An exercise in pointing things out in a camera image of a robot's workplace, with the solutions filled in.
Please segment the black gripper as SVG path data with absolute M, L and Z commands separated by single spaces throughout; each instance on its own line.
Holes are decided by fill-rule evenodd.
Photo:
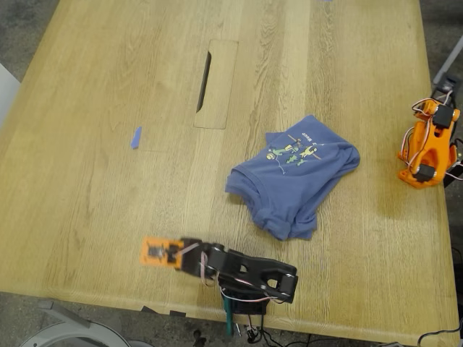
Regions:
M 206 257 L 209 257 L 209 253 L 211 250 L 211 244 L 207 242 L 203 242 L 201 239 L 191 239 L 191 238 L 182 238 L 180 241 L 183 242 L 183 246 L 181 250 L 188 248 L 194 244 L 197 246 L 191 250 L 188 250 L 184 254 L 182 254 L 182 261 L 180 265 L 180 270 L 184 273 L 189 275 L 193 275 L 195 277 L 200 277 L 200 271 L 204 269 L 204 276 L 211 277 L 212 270 L 207 266 L 207 260 L 204 263 L 204 267 L 202 267 L 201 262 L 201 255 L 204 252 Z

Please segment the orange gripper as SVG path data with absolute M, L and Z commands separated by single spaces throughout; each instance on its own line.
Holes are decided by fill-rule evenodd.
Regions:
M 424 127 L 430 122 L 435 127 L 452 127 L 458 121 L 460 111 L 433 98 L 422 99 L 412 110 L 418 121 L 415 126 Z

